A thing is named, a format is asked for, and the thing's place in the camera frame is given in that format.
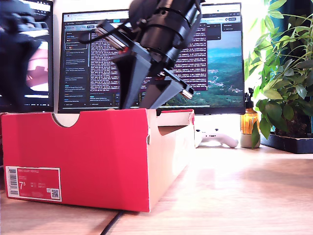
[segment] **monitor screen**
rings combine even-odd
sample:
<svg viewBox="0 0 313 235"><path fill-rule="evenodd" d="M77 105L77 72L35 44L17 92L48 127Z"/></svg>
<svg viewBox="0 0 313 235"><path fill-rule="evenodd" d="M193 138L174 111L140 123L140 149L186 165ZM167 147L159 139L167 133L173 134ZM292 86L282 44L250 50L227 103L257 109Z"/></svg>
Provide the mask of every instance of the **monitor screen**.
<svg viewBox="0 0 313 235"><path fill-rule="evenodd" d="M25 106L28 112L53 111L53 44L52 44L52 9L53 2L48 0L21 0L34 9L36 22L41 23L42 30L23 32L41 41L40 47L28 64L25 94ZM16 112L15 108L0 96L1 112Z"/></svg>
<svg viewBox="0 0 313 235"><path fill-rule="evenodd" d="M178 94L160 109L242 114L245 101L241 4L205 4L202 13L193 42L181 52L173 69L175 75L194 88L194 97L188 100ZM127 18L127 10L63 14L60 113L119 106L119 74L111 61L117 50L105 40L83 45L78 37L94 29L102 19L120 24ZM143 82L134 107L140 105L149 80Z"/></svg>

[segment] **black cable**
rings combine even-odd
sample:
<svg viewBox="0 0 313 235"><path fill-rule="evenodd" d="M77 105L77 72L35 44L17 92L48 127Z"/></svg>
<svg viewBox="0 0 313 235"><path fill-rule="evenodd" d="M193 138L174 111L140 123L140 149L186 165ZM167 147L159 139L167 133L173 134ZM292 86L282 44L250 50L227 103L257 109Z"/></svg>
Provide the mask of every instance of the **black cable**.
<svg viewBox="0 0 313 235"><path fill-rule="evenodd" d="M117 220L124 214L124 211L120 211L117 215L109 222L100 235L105 235L112 228L112 226L117 222Z"/></svg>
<svg viewBox="0 0 313 235"><path fill-rule="evenodd" d="M84 35L86 35L86 34L90 34L91 32L94 32L94 30L84 32L84 33L82 33L82 34L79 36L78 41L79 41L81 44L84 44L84 45L85 45L85 44L94 43L94 42L96 42L96 41L99 41L99 40L101 40L101 39L103 39L103 38L106 38L106 37L108 37L108 36L110 36L110 35L116 33L118 30L120 30L121 28L123 28L123 27L124 27L127 23L129 23L129 22L130 22L130 19L126 20L123 24L119 25L117 28L111 30L110 32L108 32L108 33L106 33L106 34L103 34L103 35L101 35L101 36L99 36L99 37L96 37L96 38L94 38L94 39L90 39L90 40L86 40L86 41L83 40L82 37L83 37Z"/></svg>

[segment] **wooden desk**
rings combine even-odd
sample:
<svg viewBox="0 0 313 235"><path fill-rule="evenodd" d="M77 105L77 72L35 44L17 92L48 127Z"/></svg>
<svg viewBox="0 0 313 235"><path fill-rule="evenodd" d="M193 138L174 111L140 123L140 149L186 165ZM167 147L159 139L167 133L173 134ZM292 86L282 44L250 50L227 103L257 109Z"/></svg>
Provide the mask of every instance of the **wooden desk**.
<svg viewBox="0 0 313 235"><path fill-rule="evenodd" d="M152 213L111 235L312 235L313 154L201 147ZM114 211L8 200L4 235L99 235Z"/></svg>

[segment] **pump bottle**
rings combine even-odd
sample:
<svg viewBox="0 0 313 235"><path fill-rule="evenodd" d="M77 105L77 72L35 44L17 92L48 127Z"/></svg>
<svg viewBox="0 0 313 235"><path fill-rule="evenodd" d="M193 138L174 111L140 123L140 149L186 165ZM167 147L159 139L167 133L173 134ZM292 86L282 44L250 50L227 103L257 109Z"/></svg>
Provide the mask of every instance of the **pump bottle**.
<svg viewBox="0 0 313 235"><path fill-rule="evenodd" d="M246 114L240 117L241 139L240 144L242 148L252 148L252 131L255 122L259 129L259 114L253 109L254 103L251 100L254 90L249 88L249 93L245 94ZM260 147L260 141L254 148Z"/></svg>

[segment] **black tray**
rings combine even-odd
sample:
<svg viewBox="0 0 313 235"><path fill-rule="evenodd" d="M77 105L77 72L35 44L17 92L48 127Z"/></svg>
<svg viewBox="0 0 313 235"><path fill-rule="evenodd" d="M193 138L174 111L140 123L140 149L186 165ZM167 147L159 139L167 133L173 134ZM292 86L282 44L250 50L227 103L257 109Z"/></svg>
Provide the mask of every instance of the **black tray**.
<svg viewBox="0 0 313 235"><path fill-rule="evenodd" d="M307 139L296 139L270 134L268 140L261 135L261 144L295 154L313 153L313 136Z"/></svg>

